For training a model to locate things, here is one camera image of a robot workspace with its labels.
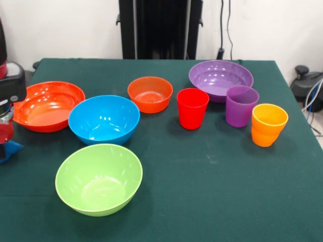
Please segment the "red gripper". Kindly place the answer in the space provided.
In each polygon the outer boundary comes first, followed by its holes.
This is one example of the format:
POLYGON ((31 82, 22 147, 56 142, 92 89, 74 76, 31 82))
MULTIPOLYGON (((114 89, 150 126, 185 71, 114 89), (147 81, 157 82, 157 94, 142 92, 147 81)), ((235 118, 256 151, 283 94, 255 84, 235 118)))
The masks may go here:
POLYGON ((13 119, 1 119, 0 123, 0 160, 6 158, 4 143, 10 141, 14 136, 13 119))

